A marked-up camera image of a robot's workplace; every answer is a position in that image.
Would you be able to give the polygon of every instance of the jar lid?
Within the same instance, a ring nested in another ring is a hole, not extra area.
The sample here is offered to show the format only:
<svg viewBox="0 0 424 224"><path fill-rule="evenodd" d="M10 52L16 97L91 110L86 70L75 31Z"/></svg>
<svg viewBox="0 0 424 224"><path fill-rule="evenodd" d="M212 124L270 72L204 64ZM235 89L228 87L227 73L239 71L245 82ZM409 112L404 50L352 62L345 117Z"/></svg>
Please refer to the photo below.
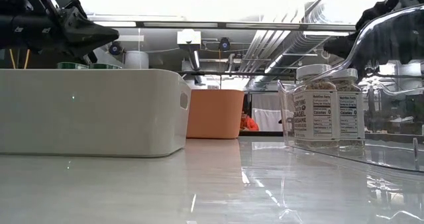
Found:
<svg viewBox="0 0 424 224"><path fill-rule="evenodd" d="M327 64L306 65L296 70L296 79L301 79L305 76L319 75L331 69Z"/></svg>
<svg viewBox="0 0 424 224"><path fill-rule="evenodd" d="M348 68L345 70L335 72L331 74L330 77L331 79L350 78L356 81L358 79L358 71L356 71L356 69L354 68Z"/></svg>

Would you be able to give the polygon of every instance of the spice jar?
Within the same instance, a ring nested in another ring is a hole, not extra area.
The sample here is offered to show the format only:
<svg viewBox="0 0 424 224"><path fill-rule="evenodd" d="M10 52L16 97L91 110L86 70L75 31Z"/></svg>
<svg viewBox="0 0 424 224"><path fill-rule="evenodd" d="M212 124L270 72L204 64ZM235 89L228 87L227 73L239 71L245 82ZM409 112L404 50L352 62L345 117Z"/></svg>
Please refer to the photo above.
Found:
<svg viewBox="0 0 424 224"><path fill-rule="evenodd" d="M355 84L358 72L349 68L331 74L339 100L340 141L343 151L364 148L364 109L362 89Z"/></svg>
<svg viewBox="0 0 424 224"><path fill-rule="evenodd" d="M306 81L330 70L330 65L302 66L296 71L299 81ZM306 148L338 147L339 116L336 86L329 78L306 82L294 90L294 138Z"/></svg>

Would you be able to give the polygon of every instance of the glossy table surface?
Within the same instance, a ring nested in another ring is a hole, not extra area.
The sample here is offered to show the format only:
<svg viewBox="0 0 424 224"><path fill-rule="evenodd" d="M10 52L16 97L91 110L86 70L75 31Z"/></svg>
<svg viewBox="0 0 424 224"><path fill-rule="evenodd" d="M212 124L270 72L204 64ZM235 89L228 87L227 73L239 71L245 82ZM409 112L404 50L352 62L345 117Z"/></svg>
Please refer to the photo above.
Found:
<svg viewBox="0 0 424 224"><path fill-rule="evenodd" d="M187 140L165 158L0 156L1 224L424 223L424 177L284 146Z"/></svg>

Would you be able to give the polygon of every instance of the person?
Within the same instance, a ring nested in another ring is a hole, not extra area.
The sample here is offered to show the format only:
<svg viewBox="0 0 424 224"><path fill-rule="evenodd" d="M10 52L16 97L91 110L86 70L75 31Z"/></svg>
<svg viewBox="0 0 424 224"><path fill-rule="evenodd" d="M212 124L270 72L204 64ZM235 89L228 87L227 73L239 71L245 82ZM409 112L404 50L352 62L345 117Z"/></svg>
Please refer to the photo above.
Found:
<svg viewBox="0 0 424 224"><path fill-rule="evenodd" d="M259 131L259 126L252 118L247 115L246 111L241 111L240 130L242 131Z"/></svg>

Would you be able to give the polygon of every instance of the green container lid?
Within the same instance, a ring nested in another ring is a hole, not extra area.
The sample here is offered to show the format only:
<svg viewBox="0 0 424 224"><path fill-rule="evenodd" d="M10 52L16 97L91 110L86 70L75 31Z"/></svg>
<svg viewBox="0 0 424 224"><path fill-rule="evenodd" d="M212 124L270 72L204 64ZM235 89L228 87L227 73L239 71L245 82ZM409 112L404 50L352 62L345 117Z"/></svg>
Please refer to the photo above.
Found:
<svg viewBox="0 0 424 224"><path fill-rule="evenodd" d="M88 69L87 65L75 62L59 62L57 67L58 69Z"/></svg>
<svg viewBox="0 0 424 224"><path fill-rule="evenodd" d="M122 67L110 64L90 64L90 69L121 69Z"/></svg>

